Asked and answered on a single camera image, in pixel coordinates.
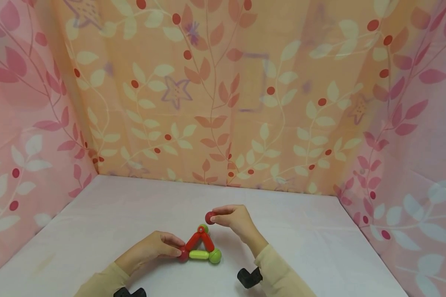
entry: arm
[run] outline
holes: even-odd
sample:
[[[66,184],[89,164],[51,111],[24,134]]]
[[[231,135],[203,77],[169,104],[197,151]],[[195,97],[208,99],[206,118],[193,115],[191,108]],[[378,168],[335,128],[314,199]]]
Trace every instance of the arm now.
[[[175,235],[155,231],[136,243],[100,273],[95,273],[77,291],[75,297],[113,297],[126,286],[129,277],[149,261],[157,257],[178,257],[176,248],[185,242]]]
[[[211,221],[230,227],[251,250],[263,276],[261,287],[267,297],[315,297],[311,288],[274,250],[255,227],[244,205],[213,209]]]

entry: black object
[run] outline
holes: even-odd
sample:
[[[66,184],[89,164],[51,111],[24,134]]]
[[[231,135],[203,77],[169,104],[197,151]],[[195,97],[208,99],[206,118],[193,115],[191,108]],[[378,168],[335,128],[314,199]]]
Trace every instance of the black object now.
[[[129,290],[127,290],[127,288],[123,287],[120,288],[119,291],[114,293],[114,297],[147,297],[147,294],[142,288],[131,294],[129,293]]]
[[[243,287],[249,289],[259,284],[263,280],[263,276],[257,267],[251,274],[245,268],[238,272],[238,280],[243,285]]]

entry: pink fabric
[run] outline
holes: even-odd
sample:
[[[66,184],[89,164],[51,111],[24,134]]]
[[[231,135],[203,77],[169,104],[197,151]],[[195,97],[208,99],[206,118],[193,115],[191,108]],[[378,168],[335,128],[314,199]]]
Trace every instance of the pink fabric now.
[[[391,99],[374,88],[383,108],[334,190],[410,296],[446,296],[446,1],[411,25]]]
[[[95,176],[80,131],[33,7],[0,1],[0,267]]]

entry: finger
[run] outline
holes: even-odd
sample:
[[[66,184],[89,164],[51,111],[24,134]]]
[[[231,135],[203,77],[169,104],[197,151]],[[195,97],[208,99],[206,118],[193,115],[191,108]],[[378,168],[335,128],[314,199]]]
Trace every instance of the finger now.
[[[230,227],[229,215],[217,215],[210,218],[210,221],[224,227]]]
[[[160,254],[163,256],[179,257],[182,254],[178,248],[162,243],[160,246]]]
[[[163,243],[174,245],[177,247],[182,247],[185,245],[185,241],[181,240],[180,238],[169,232],[160,232],[160,239]]]
[[[211,211],[216,213],[217,215],[229,215],[230,213],[233,213],[236,210],[236,207],[237,205],[231,204],[231,205],[216,207]]]

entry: hand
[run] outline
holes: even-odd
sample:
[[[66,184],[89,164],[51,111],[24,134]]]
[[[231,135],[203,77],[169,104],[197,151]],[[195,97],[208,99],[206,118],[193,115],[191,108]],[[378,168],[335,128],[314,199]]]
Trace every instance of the hand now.
[[[266,239],[254,225],[251,216],[244,205],[226,205],[212,210],[216,216],[212,216],[210,221],[230,227],[241,241],[248,245],[254,257],[268,245]]]
[[[127,275],[132,275],[145,263],[160,257],[179,257],[178,247],[185,245],[185,242],[173,234],[167,232],[154,231],[148,237],[129,248],[115,261]]]

